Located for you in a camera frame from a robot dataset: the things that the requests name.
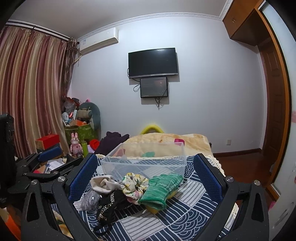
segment yellow sponge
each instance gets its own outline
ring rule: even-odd
[[[170,198],[172,198],[173,196],[175,196],[176,193],[177,193],[177,190],[176,190],[176,191],[173,191],[172,194],[171,194],[170,196],[167,197],[167,200],[170,199]],[[146,207],[146,209],[147,209],[149,212],[151,212],[152,214],[157,214],[157,213],[160,211],[160,210],[156,210],[156,209],[154,209],[154,208],[152,208],[152,207],[149,207],[149,206],[147,206],[147,205],[145,205],[145,207]]]

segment green storage bin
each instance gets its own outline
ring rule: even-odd
[[[89,142],[93,139],[97,139],[97,134],[95,131],[91,128],[90,124],[84,125],[84,126],[65,126],[65,133],[66,138],[68,141],[68,144],[71,145],[71,134],[77,132],[79,143],[81,144],[81,141],[85,140],[86,142]]]

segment rabbit doll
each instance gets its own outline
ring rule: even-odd
[[[83,154],[82,146],[79,144],[78,134],[72,133],[71,134],[71,146],[70,152],[72,153],[73,157],[80,157]]]

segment ceiling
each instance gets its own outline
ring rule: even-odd
[[[225,12],[224,6],[229,1],[26,0],[10,19],[33,23],[79,38],[106,25],[148,14],[191,12],[213,15],[218,19],[221,17],[222,10]]]

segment yellow arch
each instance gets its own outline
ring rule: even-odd
[[[140,133],[140,135],[147,134],[148,131],[150,131],[150,130],[155,130],[158,133],[164,133],[163,130],[159,126],[157,126],[157,125],[148,125],[143,129],[143,131]]]

